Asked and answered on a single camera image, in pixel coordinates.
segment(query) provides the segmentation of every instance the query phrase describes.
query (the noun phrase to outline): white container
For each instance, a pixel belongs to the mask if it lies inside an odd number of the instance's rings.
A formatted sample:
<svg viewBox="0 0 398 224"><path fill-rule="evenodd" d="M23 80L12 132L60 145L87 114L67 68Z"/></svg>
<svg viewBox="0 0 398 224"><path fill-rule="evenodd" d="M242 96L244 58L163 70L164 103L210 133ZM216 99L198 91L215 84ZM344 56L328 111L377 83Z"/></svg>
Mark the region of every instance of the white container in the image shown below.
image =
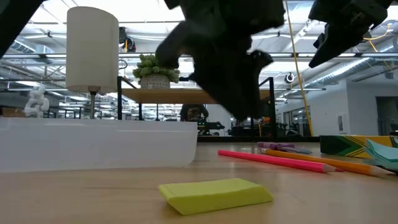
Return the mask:
<svg viewBox="0 0 398 224"><path fill-rule="evenodd" d="M196 123L0 118L0 172L181 167L196 146Z"/></svg>

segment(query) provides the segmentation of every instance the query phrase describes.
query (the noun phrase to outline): lamp shade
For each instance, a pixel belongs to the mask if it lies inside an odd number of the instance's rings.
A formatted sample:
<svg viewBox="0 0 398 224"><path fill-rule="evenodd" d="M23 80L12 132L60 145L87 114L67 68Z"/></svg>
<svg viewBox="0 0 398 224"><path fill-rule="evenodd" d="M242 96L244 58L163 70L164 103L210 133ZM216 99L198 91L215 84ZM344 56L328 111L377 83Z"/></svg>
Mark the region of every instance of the lamp shade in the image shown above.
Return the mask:
<svg viewBox="0 0 398 224"><path fill-rule="evenodd" d="M73 7L67 17L68 90L117 90L119 21L110 13L92 7Z"/></svg>

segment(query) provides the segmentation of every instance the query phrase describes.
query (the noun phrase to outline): pink pencil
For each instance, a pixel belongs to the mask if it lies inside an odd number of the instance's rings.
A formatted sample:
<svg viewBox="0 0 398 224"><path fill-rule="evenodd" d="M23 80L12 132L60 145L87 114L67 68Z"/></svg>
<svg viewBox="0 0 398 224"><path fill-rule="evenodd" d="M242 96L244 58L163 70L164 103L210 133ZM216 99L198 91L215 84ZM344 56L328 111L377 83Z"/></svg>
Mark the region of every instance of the pink pencil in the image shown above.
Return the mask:
<svg viewBox="0 0 398 224"><path fill-rule="evenodd" d="M304 169L304 170L309 170L309 171L314 171L314 172L322 172L322 173L343 172L343 170L341 170L341 169L330 166L328 164L323 164L321 162L301 161L301 160L297 160L297 159L287 159L287 158L281 158L281 157L257 155L257 154L250 154L250 153L245 153L245 152L232 152L232 151L225 151L225 150L219 150L218 154L221 156L229 156L229 157L235 157L235 158L240 158L240 159L247 159L250 161L265 162L265 163L269 163L269 164L293 167L296 169Z"/></svg>

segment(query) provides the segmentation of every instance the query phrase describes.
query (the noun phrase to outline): colored pencil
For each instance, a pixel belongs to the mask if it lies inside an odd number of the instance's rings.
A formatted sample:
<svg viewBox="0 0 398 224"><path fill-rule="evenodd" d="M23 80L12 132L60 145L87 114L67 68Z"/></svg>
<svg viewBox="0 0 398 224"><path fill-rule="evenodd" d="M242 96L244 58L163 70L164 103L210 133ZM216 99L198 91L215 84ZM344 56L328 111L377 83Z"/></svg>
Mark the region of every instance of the colored pencil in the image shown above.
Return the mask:
<svg viewBox="0 0 398 224"><path fill-rule="evenodd" d="M337 169L336 167L330 166L328 164L323 164L320 162L309 162L309 161L301 161L296 159L286 159L274 156L265 156L265 155L257 155L257 154L250 154L244 152L233 152L233 151L225 151L219 150L218 154L221 156L229 156L235 157L239 159L247 159L250 161L257 161L257 162L265 162L269 164L275 164L280 166L286 167L293 167L296 169L303 169L309 170L314 172L342 172L341 169Z"/></svg>
<svg viewBox="0 0 398 224"><path fill-rule="evenodd" d="M289 152L280 152L272 149L260 149L263 154L267 154L269 156L277 156L289 159L300 159L303 161L311 161L311 162L322 162L324 164L328 164L339 169L343 169L350 172L355 172L359 174L371 175L371 176L383 176L388 174L393 174L392 172L382 169L376 166L370 166L365 164L357 164L354 162L345 162L338 161L335 159L325 159L313 156L304 156L300 154L294 154Z"/></svg>

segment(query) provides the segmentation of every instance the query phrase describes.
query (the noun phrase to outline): security camera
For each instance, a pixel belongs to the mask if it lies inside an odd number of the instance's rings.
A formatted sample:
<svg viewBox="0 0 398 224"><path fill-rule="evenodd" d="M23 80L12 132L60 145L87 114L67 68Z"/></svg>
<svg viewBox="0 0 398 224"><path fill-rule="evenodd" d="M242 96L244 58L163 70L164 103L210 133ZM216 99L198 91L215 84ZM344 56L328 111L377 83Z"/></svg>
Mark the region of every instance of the security camera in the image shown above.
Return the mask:
<svg viewBox="0 0 398 224"><path fill-rule="evenodd" d="M287 84L290 84L294 81L294 78L295 76L291 72L289 72L289 74L285 76L285 82Z"/></svg>

